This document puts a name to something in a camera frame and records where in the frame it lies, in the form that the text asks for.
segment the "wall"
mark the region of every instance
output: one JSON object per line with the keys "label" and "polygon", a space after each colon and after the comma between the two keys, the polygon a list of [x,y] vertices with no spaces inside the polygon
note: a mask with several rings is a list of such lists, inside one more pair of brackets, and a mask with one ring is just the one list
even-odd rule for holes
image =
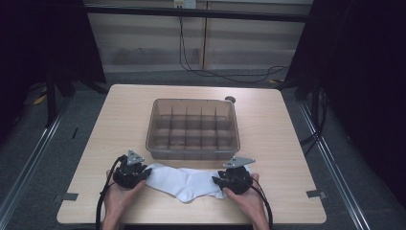
{"label": "wall", "polygon": [[[111,5],[111,1],[85,3]],[[115,5],[173,8],[173,2],[114,1]],[[198,9],[308,14],[308,0],[198,1]],[[104,72],[182,69],[180,20],[169,16],[88,14]],[[183,18],[185,53],[191,68],[269,68],[289,64],[303,23]]]}

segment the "gray floor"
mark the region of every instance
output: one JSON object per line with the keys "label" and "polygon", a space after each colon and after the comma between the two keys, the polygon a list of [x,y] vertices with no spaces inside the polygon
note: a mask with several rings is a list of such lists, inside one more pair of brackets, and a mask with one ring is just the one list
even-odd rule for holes
{"label": "gray floor", "polygon": [[[216,72],[218,74],[231,73],[231,71]],[[258,74],[266,71],[236,71],[236,73],[241,72]],[[266,80],[255,83],[233,82],[218,77],[203,78],[186,71],[122,73],[107,75],[108,84],[104,86],[108,88],[114,83],[136,83],[273,88],[275,84],[268,80],[283,79],[285,73],[286,70],[283,70]],[[261,77],[234,79],[252,81],[261,79]],[[45,149],[38,166],[34,169],[6,229],[74,229],[83,226],[59,224],[56,221],[56,214],[60,203],[55,202],[54,197],[66,192],[100,113],[105,95],[98,94],[80,83],[75,83],[75,87],[77,93],[72,99],[67,100],[66,112],[61,117],[56,133]],[[284,89],[282,95],[298,138],[303,140],[310,135],[310,130],[300,109],[300,103],[308,104],[309,100],[297,102],[294,90],[294,88]],[[38,90],[30,94],[19,123],[15,125],[9,137],[0,146],[0,169],[2,169],[0,197],[3,203],[44,131],[46,104],[32,105],[38,94]],[[63,104],[64,101],[59,98],[58,104]],[[370,229],[406,229],[404,209],[399,206],[381,180],[365,164],[356,147],[348,142],[346,132],[330,108],[327,110],[323,135],[334,155],[336,164],[340,167],[365,215]],[[320,225],[277,225],[276,229],[357,229],[325,160],[316,146],[309,152],[306,160],[316,187],[327,195],[322,200],[327,213],[327,221]],[[147,228],[171,229],[162,226],[139,226],[136,229]]]}

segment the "transparent plastic organizer box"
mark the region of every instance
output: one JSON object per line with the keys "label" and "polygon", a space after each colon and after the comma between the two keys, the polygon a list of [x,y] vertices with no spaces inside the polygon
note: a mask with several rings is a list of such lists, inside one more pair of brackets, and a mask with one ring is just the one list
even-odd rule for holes
{"label": "transparent plastic organizer box", "polygon": [[146,146],[154,159],[229,160],[239,151],[234,103],[157,99]]}

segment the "wire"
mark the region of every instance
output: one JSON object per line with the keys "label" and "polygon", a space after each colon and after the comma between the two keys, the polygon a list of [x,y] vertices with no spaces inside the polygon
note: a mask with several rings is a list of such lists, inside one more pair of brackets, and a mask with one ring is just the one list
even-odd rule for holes
{"label": "wire", "polygon": [[272,230],[273,225],[274,225],[274,217],[272,215],[272,209],[271,209],[271,206],[269,205],[268,199],[266,198],[265,192],[263,191],[263,189],[260,186],[259,182],[256,179],[251,177],[258,184],[259,189],[257,189],[252,184],[247,183],[245,180],[242,180],[242,179],[240,179],[240,178],[238,178],[238,177],[236,177],[234,175],[231,175],[231,177],[233,179],[238,180],[240,183],[248,185],[251,189],[253,189],[255,192],[257,192],[257,194],[259,195],[259,197],[262,199],[263,203],[265,204],[266,212],[268,213],[269,229]]}
{"label": "wire", "polygon": [[111,183],[110,185],[108,185],[108,188],[110,188],[111,186],[113,186],[115,183],[117,183],[117,181],[114,181],[113,183]]}
{"label": "wire", "polygon": [[[210,78],[210,77],[219,77],[223,78],[228,81],[234,81],[234,82],[239,82],[239,83],[257,83],[266,80],[269,75],[275,74],[280,72],[283,69],[286,69],[289,67],[289,65],[275,65],[271,66],[268,68],[265,74],[237,74],[237,75],[219,75],[211,71],[207,70],[193,70],[191,66],[189,65],[188,59],[186,57],[186,48],[185,48],[185,39],[183,35],[183,18],[180,16],[179,17],[179,24],[180,24],[180,36],[179,36],[179,63],[182,66],[182,68],[186,71],[191,71],[195,73],[196,75],[204,78]],[[186,66],[182,62],[182,56],[186,62]],[[271,72],[272,69],[274,68],[279,68],[273,72]],[[232,77],[262,77],[259,80],[235,80],[232,79]]]}
{"label": "wire", "polygon": [[301,146],[304,146],[305,144],[308,144],[312,139],[314,139],[313,143],[311,144],[311,146],[307,149],[307,151],[304,153],[304,156],[307,156],[308,153],[311,151],[311,149],[314,147],[314,145],[319,141],[320,137],[322,136],[322,131],[323,131],[323,127],[325,126],[325,122],[326,122],[326,115],[327,115],[327,105],[328,105],[328,99],[326,96],[326,92],[322,90],[322,99],[320,101],[320,106],[323,109],[323,118],[322,118],[322,122],[320,123],[320,125],[318,126],[317,130],[308,138],[304,139],[303,141],[301,141]]}
{"label": "wire", "polygon": [[111,175],[113,174],[117,163],[119,163],[119,161],[123,161],[123,159],[124,159],[123,156],[120,156],[116,159],[113,166],[111,167],[110,173],[108,174],[104,187],[101,191],[101,197],[99,198],[98,206],[96,209],[96,230],[101,229],[102,202],[104,201],[105,195],[107,194],[107,190],[110,188],[111,185],[114,184],[114,183],[112,183],[111,185],[108,184],[110,182]]}
{"label": "wire", "polygon": [[[333,54],[334,54],[335,50],[337,49],[337,44],[338,44],[339,38],[340,38],[340,36],[342,34],[342,31],[344,29],[344,24],[346,22],[347,16],[349,15],[350,8],[352,7],[353,2],[354,2],[354,0],[351,0],[351,2],[349,3],[349,6],[346,9],[346,12],[345,12],[344,16],[342,17],[343,19],[342,19],[342,21],[340,23],[340,28],[338,29],[337,36],[334,37],[334,41],[332,41],[332,40],[330,41],[330,43],[331,42],[333,43],[332,44],[332,49],[331,49],[331,52],[328,54],[327,61],[325,61],[325,63],[327,63],[328,61],[331,61],[331,59],[333,57]],[[304,156],[307,156],[307,154],[310,152],[310,150],[313,148],[313,146],[316,144],[316,142],[319,140],[319,138],[320,138],[320,136],[322,134],[322,129],[323,129],[324,121],[325,121],[325,118],[326,118],[326,113],[327,113],[327,99],[322,99],[322,103],[324,104],[324,105],[322,105],[322,106],[324,106],[323,107],[323,110],[324,110],[323,111],[323,114],[324,114],[323,116],[324,117],[323,117],[322,124],[320,125],[320,128],[318,128],[318,130],[316,132],[314,132],[310,137],[307,138],[307,139],[311,140],[312,138],[316,137],[316,139],[314,140],[314,143],[310,146],[310,148],[307,150],[307,152],[304,154]],[[307,139],[305,139],[305,140],[303,140],[301,142],[301,146],[303,146],[303,145],[305,145],[305,144],[307,144],[309,142],[309,140],[307,140]]]}

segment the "wooden table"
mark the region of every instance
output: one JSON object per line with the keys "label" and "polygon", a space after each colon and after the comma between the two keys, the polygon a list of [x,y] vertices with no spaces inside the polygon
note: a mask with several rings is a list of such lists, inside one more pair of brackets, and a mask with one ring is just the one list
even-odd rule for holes
{"label": "wooden table", "polygon": [[[250,168],[273,210],[275,223],[323,223],[326,213],[319,197],[308,198],[315,185],[280,91],[274,89],[114,85],[79,162],[68,193],[76,201],[62,202],[61,223],[95,221],[105,172],[129,149],[144,156],[145,164],[159,162],[174,168],[218,171],[223,161],[155,160],[146,150],[150,113],[159,98],[236,98],[240,151],[236,156],[255,158]],[[139,224],[248,224],[250,221],[229,198],[203,196],[191,203],[146,187],[127,210],[123,223]]]}

